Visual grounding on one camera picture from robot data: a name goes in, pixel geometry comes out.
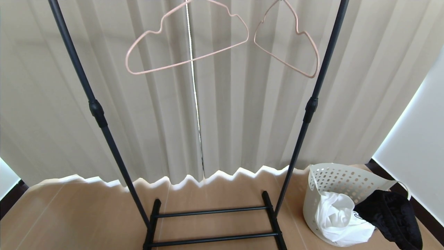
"beige curtain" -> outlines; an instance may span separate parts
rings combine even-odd
[[[133,179],[202,179],[190,65],[149,75],[126,72],[136,37],[157,30],[180,0],[59,1],[111,132]],[[28,184],[78,174],[123,179],[60,37],[47,1],[0,1],[0,155]],[[186,10],[167,32],[134,50],[134,70],[189,59]]]
[[[273,0],[220,0],[248,24],[250,38]],[[291,0],[299,28],[323,58],[339,0]],[[319,107],[297,167],[367,163],[421,84],[444,42],[441,0],[352,0],[334,51]],[[190,4],[194,56],[242,41],[244,27],[224,9]],[[269,12],[258,43],[312,72],[309,42],[294,34],[284,3]],[[217,170],[289,164],[305,104],[316,79],[292,71],[252,39],[194,64],[205,176]]]

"pink clothes hanger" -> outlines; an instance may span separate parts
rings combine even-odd
[[[161,32],[162,32],[162,28],[163,28],[163,21],[165,20],[165,18],[168,17],[169,15],[171,15],[172,13],[174,13],[175,11],[179,10],[180,8],[184,7],[186,4],[192,2],[192,1],[193,1],[193,0],[186,0],[186,1],[184,1],[182,4],[178,5],[177,7],[175,7],[174,9],[168,11],[165,15],[163,15],[163,16],[162,16],[162,19],[160,20],[160,29],[159,29],[158,31],[152,31],[152,30],[145,31],[142,35],[139,36],[139,38],[136,39],[136,41],[135,41],[135,42],[131,45],[131,47],[128,49],[127,56],[125,57],[125,66],[126,66],[127,71],[128,71],[129,73],[131,73],[131,74],[133,74],[133,75],[141,75],[141,74],[151,73],[151,72],[155,72],[155,71],[159,71],[159,70],[163,70],[163,69],[169,69],[169,68],[176,67],[176,66],[179,66],[179,65],[182,65],[182,64],[185,64],[185,63],[189,63],[189,62],[192,62],[192,61],[196,61],[196,60],[199,60],[199,59],[202,59],[202,58],[208,57],[208,56],[212,56],[212,55],[217,54],[217,53],[219,53],[219,52],[226,51],[226,50],[228,50],[228,49],[231,49],[231,48],[234,48],[234,47],[239,46],[239,45],[241,45],[241,44],[244,44],[244,43],[246,43],[246,42],[248,41],[248,38],[250,37],[250,33],[249,33],[249,31],[248,31],[248,27],[247,27],[247,25],[245,24],[244,20],[243,20],[238,14],[231,14],[231,13],[230,13],[230,10],[228,9],[228,7],[227,7],[226,5],[221,4],[221,3],[219,3],[219,2],[216,2],[216,1],[213,1],[213,0],[207,0],[208,2],[211,2],[211,3],[213,3],[213,4],[217,4],[217,5],[219,5],[219,6],[224,7],[224,8],[226,9],[226,11],[228,12],[228,15],[229,15],[230,17],[234,17],[234,16],[235,16],[235,17],[239,18],[239,20],[244,24],[245,29],[247,30],[247,38],[245,39],[245,41],[240,42],[240,43],[235,44],[235,45],[232,45],[232,46],[227,47],[227,48],[220,49],[220,50],[215,51],[215,52],[212,52],[212,53],[210,53],[210,54],[206,54],[206,55],[203,55],[203,56],[199,56],[199,57],[196,57],[196,58],[193,58],[193,59],[187,60],[187,61],[183,61],[183,62],[179,62],[179,63],[176,63],[176,64],[172,64],[172,65],[169,65],[169,66],[164,66],[164,67],[160,67],[160,68],[156,68],[156,69],[150,69],[150,70],[145,70],[145,71],[140,71],[140,72],[132,72],[132,71],[130,70],[129,66],[128,66],[128,58],[130,57],[131,51],[134,49],[134,47],[135,47],[135,46],[136,46],[136,45],[137,45],[137,44],[138,44],[138,43],[139,43],[139,42],[140,42],[140,41],[141,41],[146,35],[148,35],[148,34],[150,34],[150,33],[153,33],[153,34],[159,34],[159,33],[161,33]]]
[[[298,69],[298,68],[296,68],[296,67],[293,67],[293,66],[291,66],[290,64],[284,62],[284,61],[281,60],[279,57],[277,57],[277,56],[275,56],[274,54],[272,54],[272,53],[266,51],[264,48],[262,48],[262,47],[256,42],[256,34],[258,33],[259,26],[261,26],[261,24],[264,23],[265,18],[267,17],[267,13],[268,13],[268,11],[269,11],[269,10],[270,10],[270,9],[271,9],[271,8],[277,3],[277,2],[279,2],[279,1],[284,1],[285,4],[287,4],[288,8],[289,8],[289,9],[291,10],[291,12],[293,13],[293,15],[294,15],[294,19],[296,20],[296,35],[301,35],[301,34],[306,35],[307,38],[310,40],[311,45],[313,46],[314,53],[316,54],[316,70],[314,71],[313,75],[309,75],[309,74],[307,74],[307,73],[301,71],[300,69]],[[258,26],[256,27],[256,31],[254,32],[254,43],[255,43],[259,48],[261,48],[263,51],[265,51],[267,54],[269,54],[269,55],[271,55],[272,57],[276,58],[276,59],[277,59],[278,61],[280,61],[281,63],[287,65],[288,67],[292,68],[293,70],[295,70],[295,71],[301,73],[302,75],[304,75],[304,76],[306,76],[306,77],[308,77],[308,78],[314,78],[314,77],[317,75],[318,70],[319,70],[319,52],[317,51],[316,44],[313,42],[313,39],[311,39],[311,37],[310,37],[310,35],[308,34],[308,32],[306,32],[306,31],[299,32],[299,30],[298,30],[298,26],[297,26],[297,25],[298,25],[297,14],[296,14],[296,12],[294,11],[293,7],[292,7],[292,6],[290,5],[290,3],[288,2],[288,0],[276,0],[276,1],[270,6],[270,8],[267,9],[267,11],[265,12],[264,18],[259,22]]]

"laundry basket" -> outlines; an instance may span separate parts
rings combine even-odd
[[[365,200],[375,190],[388,190],[400,183],[408,192],[406,185],[399,181],[389,181],[369,171],[335,163],[321,163],[309,167],[309,182],[304,200],[304,219],[308,227],[323,241],[338,246],[326,239],[315,221],[317,205],[321,199],[319,192],[335,192],[348,195],[356,204]]]

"clothes rack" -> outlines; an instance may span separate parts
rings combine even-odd
[[[88,98],[89,109],[91,114],[94,116],[97,124],[102,130],[102,133],[108,143],[108,146],[111,150],[111,153],[117,163],[117,166],[123,176],[123,179],[128,186],[128,189],[131,193],[131,196],[137,206],[137,209],[142,216],[142,220],[147,227],[147,234],[145,237],[145,242],[143,244],[143,250],[151,250],[153,247],[161,247],[161,246],[176,246],[176,245],[185,245],[185,244],[194,244],[194,243],[203,243],[203,242],[219,242],[219,241],[228,241],[228,240],[238,240],[238,239],[248,239],[248,238],[259,238],[259,237],[269,237],[273,236],[276,240],[277,248],[279,250],[286,250],[285,241],[282,236],[282,232],[279,228],[278,223],[278,214],[279,210],[284,201],[285,192],[287,191],[288,184],[290,178],[293,173],[293,169],[296,164],[297,157],[302,147],[302,143],[304,141],[305,134],[308,129],[308,125],[311,122],[314,112],[316,111],[318,104],[318,96],[321,90],[322,83],[325,78],[325,74],[327,73],[328,66],[330,64],[330,60],[332,58],[332,54],[334,51],[334,47],[336,45],[337,38],[339,36],[339,32],[342,26],[342,22],[344,20],[345,12],[347,9],[347,5],[349,0],[341,0],[339,4],[339,9],[336,15],[335,23],[333,26],[332,34],[330,36],[329,43],[327,45],[327,50],[325,52],[324,60],[322,61],[321,69],[319,71],[319,76],[316,80],[316,84],[314,86],[313,94],[310,97],[307,105],[305,107],[305,115],[303,118],[303,123],[301,126],[301,130],[299,132],[299,136],[297,138],[297,142],[293,151],[293,155],[291,157],[290,165],[287,170],[287,175],[285,177],[284,184],[281,189],[281,193],[279,195],[278,202],[276,204],[276,209],[273,209],[273,205],[271,204],[270,198],[268,196],[267,191],[262,193],[262,199],[264,200],[264,206],[252,206],[252,207],[242,207],[242,208],[232,208],[232,209],[219,209],[219,210],[205,210],[205,211],[193,211],[193,212],[184,212],[184,213],[169,213],[169,214],[160,214],[160,206],[161,201],[156,199],[153,205],[153,209],[151,212],[150,218],[148,218],[147,213],[145,212],[144,207],[137,195],[136,190],[134,189],[134,185],[131,181],[130,175],[125,167],[125,164],[120,156],[117,145],[113,139],[111,131],[108,128],[107,120],[104,116],[104,111],[99,101],[94,96],[94,93],[91,89],[91,86],[88,82],[86,74],[83,70],[80,59],[75,50],[74,44],[72,42],[71,36],[69,34],[68,28],[66,26],[65,20],[62,15],[62,11],[60,9],[58,0],[48,0],[49,5],[52,10],[52,14],[54,15],[55,22],[57,23],[57,27],[62,36],[63,42],[69,54],[69,57],[72,61],[74,69],[77,73],[77,76],[80,80],[80,83],[85,91],[85,94]],[[233,236],[223,236],[223,237],[213,237],[213,238],[199,238],[199,239],[190,239],[190,240],[179,240],[179,241],[169,241],[169,242],[154,242],[154,234],[156,230],[157,220],[159,218],[168,218],[168,217],[178,217],[178,216],[189,216],[189,215],[200,215],[200,214],[216,214],[216,213],[232,213],[239,211],[251,211],[251,210],[266,210],[268,214],[268,218],[270,220],[272,231],[269,233],[260,233],[260,234],[243,234],[243,235],[233,235]]]

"tiled floor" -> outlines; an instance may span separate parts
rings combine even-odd
[[[308,172],[293,174],[285,203],[278,216],[288,249],[336,249],[318,239],[305,224],[303,197]],[[199,185],[168,181],[135,182],[145,209],[151,212],[155,198],[161,212],[179,212],[263,205],[261,191],[267,190],[276,204],[285,172],[261,170],[255,177],[238,172],[233,180],[217,176]],[[444,249],[420,223],[425,250]],[[158,222],[155,240],[175,240],[270,231],[264,210],[165,218]],[[108,187],[101,181],[68,183],[45,181],[31,187],[0,221],[1,250],[141,250],[146,228],[131,199],[121,186]],[[159,249],[277,249],[274,238],[213,242]],[[398,249],[376,231],[368,243],[353,250]]]

